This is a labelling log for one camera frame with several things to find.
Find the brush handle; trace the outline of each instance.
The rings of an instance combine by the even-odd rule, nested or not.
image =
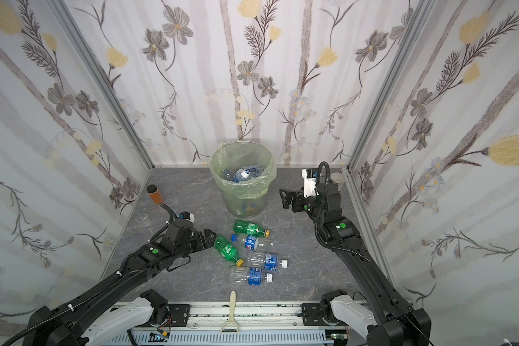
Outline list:
[[[235,307],[236,307],[236,291],[231,292],[231,297],[228,301],[228,320],[227,321],[234,321],[235,320]]]

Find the clear plastic bottle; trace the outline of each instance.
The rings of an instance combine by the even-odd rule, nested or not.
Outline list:
[[[238,250],[221,234],[215,237],[214,248],[229,262],[234,262],[239,267],[244,264],[244,260],[238,255]]]
[[[231,241],[236,242],[239,245],[244,245],[248,250],[260,251],[267,253],[273,251],[274,248],[272,242],[268,242],[265,238],[259,238],[248,234],[233,234]]]
[[[269,237],[269,230],[264,229],[260,225],[244,220],[235,220],[235,225],[232,227],[235,233],[245,233],[256,237]]]
[[[288,267],[287,259],[279,259],[274,253],[256,253],[248,251],[244,256],[244,263],[247,267],[260,268],[266,271],[278,271]]]
[[[236,174],[233,177],[232,181],[234,181],[235,183],[240,183],[240,182],[245,182],[247,180],[250,180],[252,178],[253,178],[253,176],[250,176],[249,170],[245,170],[245,169],[241,168],[240,170],[236,171]]]
[[[221,177],[223,179],[225,179],[226,181],[230,182],[232,181],[232,173],[231,173],[231,170],[229,170],[228,168],[225,168],[223,170],[223,172],[221,173]]]
[[[259,286],[262,282],[272,282],[273,274],[264,272],[260,268],[241,267],[233,268],[230,278],[234,283]]]

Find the gray flower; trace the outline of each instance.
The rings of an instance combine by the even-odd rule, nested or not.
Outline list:
[[[91,101],[90,96],[87,95],[87,93],[84,91],[81,90],[81,93],[78,93],[75,98],[77,99],[77,105],[79,106],[79,109],[81,111],[86,111],[89,115],[89,118],[92,117],[92,111],[98,113],[98,102]]]
[[[48,100],[56,105],[58,114],[65,111],[65,114],[69,116],[71,115],[71,107],[75,106],[73,95],[64,95],[63,87],[58,83],[54,83],[54,87],[48,88]]]
[[[267,96],[268,93],[272,99],[277,97],[277,93],[279,93],[279,91],[277,89],[273,88],[274,85],[275,85],[275,83],[273,82],[272,77],[269,77],[269,78],[262,77],[258,83],[258,88],[261,89],[261,97]]]
[[[409,114],[411,116],[418,117],[419,119],[424,118],[425,114],[427,114],[427,109],[425,106],[429,104],[431,97],[432,93],[429,93],[426,87],[422,88],[417,93],[417,99],[411,101],[411,106],[413,108]]]
[[[373,183],[371,183],[371,180],[364,180],[363,186],[361,187],[361,191],[364,193],[365,199],[371,198],[373,190],[375,190],[375,188],[373,187]]]
[[[388,33],[373,31],[371,36],[365,41],[367,47],[356,50],[356,61],[360,63],[366,57],[369,61],[374,61],[377,57],[377,52],[386,48],[387,36]]]
[[[121,206],[121,199],[123,198],[123,193],[119,188],[113,188],[112,193],[110,194],[110,200],[114,204],[114,208],[117,209]]]
[[[402,15],[402,25],[393,27],[388,38],[393,41],[401,39],[403,34],[406,32],[407,24],[409,23],[412,14],[413,8],[409,8],[407,12]]]
[[[179,7],[175,7],[175,11],[173,11],[171,7],[166,6],[166,9],[163,10],[163,16],[171,22],[162,25],[167,37],[174,38],[177,36],[180,44],[187,44],[187,37],[194,36],[194,32],[187,27],[190,18]]]
[[[131,177],[127,177],[125,183],[123,183],[123,192],[127,198],[132,198],[137,194],[137,184],[131,181]]]
[[[432,129],[432,122],[429,122],[427,119],[423,119],[419,121],[415,128],[417,132],[411,137],[413,141],[417,141],[417,150],[421,150],[427,147],[427,141],[425,138],[430,136],[430,131]]]
[[[169,43],[159,30],[146,29],[144,41],[149,44],[147,48],[143,48],[142,52],[146,54],[146,59],[154,61],[156,55],[162,60],[167,60],[164,49],[169,47]]]
[[[255,73],[254,70],[256,66],[254,66],[254,62],[250,60],[249,62],[243,61],[238,65],[238,71],[240,71],[239,75],[236,78],[243,80],[244,85],[249,85],[250,80],[253,82],[257,82],[260,80],[259,74]]]

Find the gray marble floor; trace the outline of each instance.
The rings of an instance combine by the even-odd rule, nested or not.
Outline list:
[[[225,209],[221,192],[207,168],[155,168],[148,184],[158,186],[165,203],[176,213],[193,213],[197,230],[209,228],[230,238],[235,217]],[[277,169],[277,178],[268,192],[267,207],[250,219],[271,230],[270,242],[274,243],[279,255],[288,259],[288,268],[275,273],[273,282],[261,286],[233,284],[229,273],[235,265],[225,261],[216,250],[208,249],[193,254],[191,263],[186,266],[170,273],[163,271],[131,291],[123,301],[131,301],[151,288],[169,301],[227,301],[233,289],[237,291],[239,301],[315,301],[337,288],[350,294],[359,291],[358,284],[340,259],[317,243],[313,223],[307,215],[283,209],[278,189],[299,189],[302,185],[300,169]],[[343,214],[357,224],[347,190],[344,188],[342,192]],[[134,220],[142,212],[149,214],[152,227],[141,227]],[[106,273],[115,272],[122,259],[145,244],[168,218],[167,212],[154,204],[147,194],[141,196]]]

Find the brown jar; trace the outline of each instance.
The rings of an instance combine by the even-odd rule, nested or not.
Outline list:
[[[163,198],[159,194],[158,187],[156,185],[148,185],[148,187],[146,187],[146,191],[148,191],[150,198],[152,198],[155,204],[163,203]]]

